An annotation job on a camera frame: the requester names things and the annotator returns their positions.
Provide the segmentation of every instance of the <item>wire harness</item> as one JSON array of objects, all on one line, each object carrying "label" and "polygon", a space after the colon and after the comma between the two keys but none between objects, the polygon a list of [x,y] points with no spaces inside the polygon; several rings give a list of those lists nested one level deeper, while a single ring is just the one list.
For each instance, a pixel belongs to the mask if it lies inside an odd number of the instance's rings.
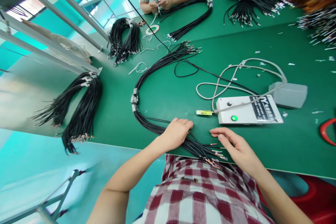
[{"label": "wire harness", "polygon": [[336,4],[300,17],[296,25],[302,30],[316,29],[310,35],[313,45],[323,42],[329,47],[325,50],[336,49]]},{"label": "wire harness", "polygon": [[51,104],[46,106],[40,114],[32,117],[33,120],[39,121],[35,126],[41,126],[52,120],[53,127],[59,127],[68,112],[69,104],[75,94],[77,94],[82,87],[89,84],[89,80],[93,72],[84,72],[80,74],[64,91],[57,96]]},{"label": "wire harness", "polygon": [[[122,42],[123,32],[127,28],[129,28],[128,35]],[[130,55],[140,52],[140,27],[133,19],[123,17],[116,20],[107,34],[111,45],[108,58],[116,58],[114,66],[127,61]]]},{"label": "wire harness", "polygon": [[294,7],[289,0],[238,0],[237,3],[228,8],[225,12],[223,17],[224,26],[225,16],[227,16],[233,24],[235,24],[235,21],[238,21],[241,27],[244,27],[244,25],[253,26],[252,22],[260,26],[255,19],[260,19],[254,11],[255,8],[264,15],[274,17],[274,14],[277,13],[279,15],[279,9],[284,8],[286,5]]},{"label": "wire harness", "polygon": [[65,152],[68,150],[72,154],[79,154],[74,142],[84,143],[93,138],[93,119],[102,96],[102,84],[97,75],[91,76],[86,87],[86,92],[62,134]]},{"label": "wire harness", "polygon": [[[173,64],[175,62],[179,62],[183,59],[186,59],[184,58],[185,56],[188,56],[187,58],[189,58],[201,52],[197,50],[198,48],[194,49],[193,46],[190,46],[188,42],[183,41],[181,44],[175,46],[175,48],[171,50],[171,53],[167,54],[165,57],[158,60],[150,68],[148,68],[143,73],[143,75],[139,78],[133,90],[133,94],[131,96],[131,105],[132,105],[132,111],[134,113],[134,116],[143,127],[150,130],[151,132],[154,132],[155,134],[161,135],[165,131],[165,128],[155,125],[153,123],[150,123],[148,120],[154,120],[154,121],[160,121],[160,122],[166,122],[166,123],[170,123],[170,121],[146,117],[140,113],[139,111],[139,89],[141,85],[144,83],[144,81],[158,69],[165,67],[167,65]],[[186,140],[181,145],[181,147],[185,149],[186,151],[188,151],[189,153],[191,153],[192,155],[194,155],[195,157],[207,161],[212,166],[218,169],[220,168],[220,166],[218,165],[219,160],[214,159],[214,158],[220,158],[220,159],[227,160],[226,157],[220,154],[221,151],[209,149],[210,146],[212,147],[213,145],[216,145],[216,143],[201,144],[197,141],[197,139],[191,132],[189,132],[189,136],[190,137],[186,138]]]},{"label": "wire harness", "polygon": [[208,10],[199,18],[197,18],[196,20],[192,21],[191,23],[183,26],[182,28],[170,32],[167,36],[168,38],[170,38],[173,42],[176,42],[177,40],[179,40],[184,34],[186,34],[188,31],[190,31],[192,28],[194,28],[195,26],[197,26],[198,24],[202,23],[205,19],[207,19],[208,16],[210,16],[210,14],[212,13],[212,8],[213,8],[213,1],[212,0],[190,0],[188,2],[182,3],[180,5],[174,6],[172,8],[170,8],[169,10],[160,10],[160,14],[161,15],[165,15],[165,14],[169,14],[167,17],[169,17],[170,15],[172,15],[173,13],[189,6],[192,4],[197,4],[197,3],[206,3],[208,5]]},{"label": "wire harness", "polygon": [[[268,64],[274,66],[274,67],[277,69],[278,72],[274,72],[274,71],[272,71],[272,70],[269,70],[269,69],[266,69],[266,68],[262,68],[262,67],[259,67],[259,66],[246,65],[246,62],[248,62],[248,61],[259,61],[259,62],[261,61],[261,62],[266,62],[266,63],[268,63]],[[242,103],[242,104],[239,104],[239,105],[236,105],[236,106],[227,107],[227,108],[224,108],[224,109],[221,109],[221,110],[217,110],[217,109],[215,109],[215,106],[214,106],[215,98],[217,98],[218,96],[220,96],[221,94],[223,94],[228,88],[238,89],[238,90],[244,91],[244,92],[246,92],[246,93],[248,93],[248,94],[250,94],[250,95],[257,95],[257,93],[255,93],[254,91],[252,91],[252,90],[250,90],[250,89],[240,88],[240,87],[236,87],[236,86],[231,86],[231,84],[233,83],[232,81],[233,81],[233,79],[235,78],[238,69],[241,69],[241,68],[243,68],[243,67],[246,67],[246,68],[256,68],[256,69],[260,69],[260,70],[269,72],[269,73],[271,73],[271,74],[274,74],[274,75],[278,76],[278,77],[281,79],[282,84],[279,85],[279,86],[277,86],[276,88],[274,88],[274,89],[268,91],[267,93],[265,93],[265,94],[263,94],[263,95],[260,95],[257,99],[255,99],[255,100],[253,100],[253,101],[251,101],[251,102],[248,102],[248,103]],[[231,81],[229,81],[229,83],[228,83],[227,85],[219,84],[219,81],[221,80],[222,75],[223,75],[223,74],[225,73],[225,71],[228,70],[229,68],[236,68],[235,71],[234,71],[234,73],[233,73],[233,76],[232,76],[232,78],[231,78]],[[257,101],[259,101],[261,98],[265,97],[266,95],[271,94],[271,93],[273,93],[275,90],[284,87],[287,83],[288,83],[288,81],[287,81],[287,78],[286,78],[285,74],[283,73],[283,71],[281,70],[281,68],[280,68],[277,64],[275,64],[275,63],[273,63],[273,62],[271,62],[271,61],[267,61],[267,60],[265,60],[265,59],[260,59],[260,58],[249,58],[249,59],[245,59],[245,60],[243,60],[239,65],[229,65],[227,68],[225,68],[225,69],[222,71],[222,73],[219,75],[219,78],[218,78],[218,80],[217,80],[217,83],[203,82],[203,83],[198,84],[198,85],[196,86],[196,92],[197,92],[197,94],[198,94],[200,97],[202,97],[203,99],[205,99],[205,100],[212,100],[212,103],[211,103],[212,110],[213,110],[213,112],[218,113],[218,112],[225,111],[225,110],[229,110],[229,109],[232,109],[232,108],[235,108],[235,107],[241,107],[241,106],[245,106],[245,105],[247,105],[247,104],[251,104],[251,103],[257,102]],[[206,84],[206,85],[214,85],[214,86],[216,86],[215,93],[213,94],[212,97],[205,97],[205,96],[203,96],[203,95],[201,95],[201,94],[199,93],[199,91],[198,91],[198,87],[201,86],[201,85],[205,85],[205,84]],[[225,87],[225,88],[224,88],[221,92],[217,93],[217,90],[218,90],[218,87],[219,87],[219,86],[220,86],[220,87]]]},{"label": "wire harness", "polygon": [[87,90],[73,113],[69,124],[63,133],[58,133],[62,134],[62,142],[66,153],[68,151],[73,154],[79,154],[73,143],[83,143],[93,137],[93,118],[102,95],[102,84],[97,74],[90,71],[82,73],[62,94],[54,99],[52,104],[44,108],[42,113],[32,117],[33,120],[40,121],[36,126],[41,126],[52,120],[54,127],[60,127],[64,122],[73,96],[83,87],[87,87]]}]

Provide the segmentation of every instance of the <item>window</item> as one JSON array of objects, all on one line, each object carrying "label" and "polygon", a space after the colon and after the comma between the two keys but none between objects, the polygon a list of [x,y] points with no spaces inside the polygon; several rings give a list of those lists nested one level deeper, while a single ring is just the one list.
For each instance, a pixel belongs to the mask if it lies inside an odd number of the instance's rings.
[{"label": "window", "polygon": [[39,0],[24,0],[19,5],[13,6],[6,11],[6,13],[19,21],[21,19],[29,20],[44,8],[45,6]]}]

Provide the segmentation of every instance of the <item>bundle of black wires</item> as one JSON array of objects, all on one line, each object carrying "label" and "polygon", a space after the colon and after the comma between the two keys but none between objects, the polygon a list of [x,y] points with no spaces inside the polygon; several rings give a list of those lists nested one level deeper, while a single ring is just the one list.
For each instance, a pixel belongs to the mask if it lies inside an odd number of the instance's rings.
[{"label": "bundle of black wires", "polygon": [[48,121],[52,120],[52,126],[59,127],[68,112],[69,104],[73,96],[82,89],[82,87],[86,86],[89,82],[89,78],[94,75],[93,72],[84,72],[80,74],[65,90],[62,94],[60,94],[56,99],[52,101],[50,105],[46,108],[41,109],[39,111],[44,110],[40,114],[32,117],[33,120],[39,121],[36,126],[41,126]]},{"label": "bundle of black wires", "polygon": [[195,26],[197,26],[198,24],[203,22],[208,16],[210,16],[210,14],[212,12],[213,2],[212,2],[212,0],[190,0],[188,2],[185,2],[185,3],[182,3],[180,5],[174,6],[174,7],[170,8],[169,10],[164,10],[164,9],[160,10],[161,15],[169,14],[167,16],[167,17],[169,17],[171,14],[173,14],[176,11],[181,10],[181,9],[183,9],[183,8],[189,6],[189,5],[202,3],[202,2],[206,3],[208,5],[208,10],[202,16],[200,16],[196,20],[192,21],[190,24],[187,24],[187,25],[183,26],[182,28],[169,33],[167,36],[172,41],[176,42],[184,34],[186,34],[188,31],[190,31],[192,28],[194,28]]},{"label": "bundle of black wires", "polygon": [[78,154],[73,143],[84,143],[93,137],[93,119],[102,96],[102,84],[97,75],[92,75],[86,86],[87,90],[62,134],[65,152]]},{"label": "bundle of black wires", "polygon": [[34,120],[40,121],[37,126],[52,120],[52,125],[59,127],[68,112],[71,99],[84,86],[87,90],[62,134],[66,153],[69,151],[78,154],[73,142],[85,142],[93,137],[93,119],[102,95],[102,84],[97,74],[84,72],[79,75],[52,104],[44,108],[45,111],[33,117]]},{"label": "bundle of black wires", "polygon": [[[123,32],[127,28],[129,28],[128,35],[122,42]],[[111,45],[108,58],[116,58],[113,65],[126,61],[129,55],[140,51],[140,27],[133,19],[126,17],[118,19],[107,34]]]},{"label": "bundle of black wires", "polygon": [[[181,44],[175,46],[173,50],[171,50],[171,53],[168,53],[165,57],[162,59],[158,60],[154,65],[152,65],[150,68],[148,68],[143,75],[139,78],[138,82],[135,85],[135,88],[133,90],[133,94],[131,97],[131,104],[132,104],[132,110],[134,113],[135,118],[137,121],[146,129],[161,135],[164,131],[165,128],[155,125],[153,123],[150,123],[149,120],[154,120],[154,121],[161,121],[161,122],[166,122],[170,123],[170,121],[166,120],[161,120],[157,118],[151,118],[151,117],[146,117],[142,115],[139,111],[138,105],[139,105],[139,89],[141,85],[144,83],[144,81],[156,70],[165,67],[167,65],[173,64],[173,63],[178,63],[181,60],[185,60],[187,58],[190,58],[196,54],[199,54],[201,51],[197,50],[198,48],[193,48],[193,46],[188,45],[188,42],[182,42]],[[205,160],[212,164],[214,167],[219,168],[219,166],[216,164],[216,162],[219,162],[218,159],[214,158],[221,158],[227,160],[221,153],[221,151],[218,150],[210,150],[209,149],[209,144],[204,145],[200,144],[195,136],[189,132],[190,137],[186,138],[184,143],[181,145],[183,149],[191,153],[197,158],[200,158],[202,160]]]},{"label": "bundle of black wires", "polygon": [[308,13],[300,17],[296,24],[302,30],[316,29],[310,35],[313,45],[322,42],[328,45],[325,50],[336,49],[336,4]]},{"label": "bundle of black wires", "polygon": [[[234,24],[235,21],[238,21],[242,27],[243,25],[252,26],[252,22],[257,25],[260,25],[255,18],[259,17],[255,13],[255,8],[258,9],[261,13],[274,17],[274,13],[280,14],[279,9],[284,8],[286,5],[294,7],[288,0],[238,0],[237,3],[232,5],[224,14],[224,25],[225,25],[225,16]],[[234,8],[232,14],[229,16],[230,10]]]}]

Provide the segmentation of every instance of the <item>red object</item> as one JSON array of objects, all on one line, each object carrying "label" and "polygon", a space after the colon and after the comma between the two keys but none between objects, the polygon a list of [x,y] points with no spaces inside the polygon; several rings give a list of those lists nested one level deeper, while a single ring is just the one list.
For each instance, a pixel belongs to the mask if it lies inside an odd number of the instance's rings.
[{"label": "red object", "polygon": [[[335,224],[336,187],[317,177],[297,175],[308,184],[309,189],[308,192],[302,196],[291,197],[293,202],[314,222],[314,224]],[[267,206],[259,188],[258,192],[260,201]]]},{"label": "red object", "polygon": [[320,128],[320,133],[321,133],[321,136],[323,137],[323,139],[325,141],[327,141],[328,143],[330,143],[331,145],[334,145],[336,146],[336,143],[334,143],[333,141],[330,140],[330,138],[328,137],[327,135],[327,128],[331,125],[335,123],[335,128],[336,128],[336,118],[332,118],[328,121],[326,121],[324,124],[321,125],[321,128]]},{"label": "red object", "polygon": [[145,20],[142,20],[141,22],[138,23],[139,26],[145,26],[145,24],[146,24]]}]

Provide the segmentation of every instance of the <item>gray cable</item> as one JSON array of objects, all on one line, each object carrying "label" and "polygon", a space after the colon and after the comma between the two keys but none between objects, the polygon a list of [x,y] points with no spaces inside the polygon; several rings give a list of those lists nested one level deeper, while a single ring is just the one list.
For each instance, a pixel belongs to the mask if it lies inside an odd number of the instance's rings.
[{"label": "gray cable", "polygon": [[[259,67],[259,66],[248,66],[248,65],[245,65],[245,63],[246,63],[247,61],[249,61],[249,60],[258,60],[258,61],[263,61],[263,62],[266,62],[266,63],[268,63],[268,64],[271,64],[271,65],[273,65],[273,66],[280,72],[280,74],[277,73],[277,72],[274,72],[274,71],[265,69],[265,68],[261,68],[261,67]],[[206,100],[212,100],[211,105],[212,105],[212,111],[214,111],[214,112],[221,112],[221,111],[225,111],[225,110],[232,109],[232,108],[234,108],[234,107],[240,107],[240,106],[244,106],[244,105],[247,105],[247,104],[251,104],[251,103],[257,102],[257,101],[259,101],[261,98],[265,97],[266,95],[268,95],[268,94],[274,92],[275,90],[277,90],[277,89],[283,87],[284,85],[286,85],[286,84],[288,83],[288,82],[287,82],[287,78],[286,78],[285,74],[283,73],[283,71],[281,70],[281,68],[280,68],[277,64],[275,64],[275,63],[273,63],[273,62],[271,62],[271,61],[267,61],[267,60],[265,60],[265,59],[260,59],[260,58],[250,58],[250,59],[243,60],[239,65],[230,65],[230,66],[228,66],[227,68],[225,68],[225,69],[222,71],[222,73],[220,74],[220,77],[223,75],[223,73],[224,73],[227,69],[232,68],[232,67],[236,67],[236,69],[235,69],[234,74],[233,74],[233,76],[232,76],[232,78],[231,78],[231,81],[234,79],[234,77],[235,77],[236,72],[237,72],[238,69],[240,69],[240,68],[242,68],[242,67],[247,67],[247,68],[257,68],[257,69],[261,69],[261,70],[263,70],[263,71],[266,71],[266,72],[275,74],[275,75],[277,75],[278,77],[281,78],[281,80],[282,80],[283,83],[282,83],[280,86],[277,86],[276,88],[274,88],[274,89],[268,91],[267,93],[265,93],[265,94],[259,96],[257,99],[255,99],[255,100],[253,100],[253,101],[250,101],[250,102],[248,102],[248,103],[243,103],[243,104],[235,105],[235,106],[231,106],[231,107],[224,108],[224,109],[221,109],[221,110],[216,110],[216,109],[215,109],[215,106],[214,106],[214,100],[215,100],[216,97],[220,96],[224,91],[226,91],[228,88],[235,88],[235,89],[243,90],[243,91],[245,91],[245,92],[247,92],[247,93],[249,93],[249,94],[252,94],[252,95],[254,95],[254,94],[253,94],[252,92],[246,90],[246,89],[243,89],[243,88],[237,88],[237,87],[230,86],[230,85],[231,85],[231,82],[229,82],[228,85],[221,85],[221,84],[219,84],[220,78],[218,78],[217,83],[208,83],[208,82],[206,82],[206,83],[200,83],[200,84],[198,84],[198,85],[196,86],[196,92],[197,92],[197,94],[198,94],[200,97],[202,97],[203,99],[206,99]],[[211,98],[207,98],[207,97],[202,96],[202,95],[199,93],[199,91],[198,91],[198,87],[199,87],[200,85],[203,85],[203,84],[215,85],[215,86],[216,86],[215,93],[214,93],[213,97],[211,97]],[[223,91],[221,91],[220,93],[217,94],[217,90],[218,90],[218,87],[219,87],[219,86],[225,86],[225,89],[224,89]]]}]

